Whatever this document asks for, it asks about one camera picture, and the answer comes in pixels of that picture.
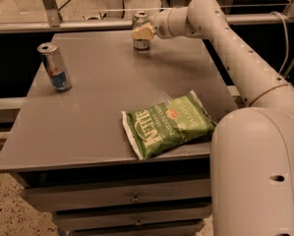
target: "soda can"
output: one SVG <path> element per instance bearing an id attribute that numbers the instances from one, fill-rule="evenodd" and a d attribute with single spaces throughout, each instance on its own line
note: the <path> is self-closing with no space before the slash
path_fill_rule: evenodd
<path id="1" fill-rule="evenodd" d="M 133 29 L 138 28 L 146 23 L 149 23 L 147 12 L 139 11 L 136 12 L 133 19 Z M 150 40 L 134 39 L 134 47 L 138 50 L 149 49 Z"/>
<path id="2" fill-rule="evenodd" d="M 60 92 L 69 90 L 72 84 L 59 47 L 52 42 L 46 42 L 40 44 L 37 51 L 54 89 Z"/>

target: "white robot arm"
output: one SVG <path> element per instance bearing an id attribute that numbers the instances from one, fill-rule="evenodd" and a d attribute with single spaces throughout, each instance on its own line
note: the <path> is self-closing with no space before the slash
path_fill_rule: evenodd
<path id="1" fill-rule="evenodd" d="M 209 39 L 248 108 L 217 125 L 211 143 L 216 236 L 294 236 L 294 88 L 227 24 L 215 0 L 161 12 L 160 38 Z"/>

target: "green chip bag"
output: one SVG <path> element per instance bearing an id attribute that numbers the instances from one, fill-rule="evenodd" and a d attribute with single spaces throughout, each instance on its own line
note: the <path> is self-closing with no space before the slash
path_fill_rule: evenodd
<path id="1" fill-rule="evenodd" d="M 128 139 L 140 160 L 210 134 L 215 123 L 194 91 L 133 113 L 122 112 Z"/>

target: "drawer knob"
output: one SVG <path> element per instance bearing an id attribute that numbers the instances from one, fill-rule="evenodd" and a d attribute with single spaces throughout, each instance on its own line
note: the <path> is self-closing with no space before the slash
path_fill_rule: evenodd
<path id="1" fill-rule="evenodd" d="M 139 219 L 137 220 L 137 222 L 135 223 L 136 226 L 142 226 L 144 225 Z"/>
<path id="2" fill-rule="evenodd" d="M 137 194 L 137 193 L 134 193 L 134 197 L 131 198 L 131 202 L 132 202 L 133 204 L 138 204 L 138 203 L 141 202 L 141 199 L 138 198 L 138 194 Z"/>

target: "cabinet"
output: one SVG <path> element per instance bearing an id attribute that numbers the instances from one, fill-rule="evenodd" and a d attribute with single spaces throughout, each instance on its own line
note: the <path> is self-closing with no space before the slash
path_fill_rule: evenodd
<path id="1" fill-rule="evenodd" d="M 195 233 L 211 214 L 210 137 L 139 161 L 121 111 L 193 89 L 212 119 L 236 108 L 199 39 L 133 48 L 127 30 L 55 34 L 73 87 L 53 90 L 42 67 L 1 156 L 21 196 L 71 236 Z"/>

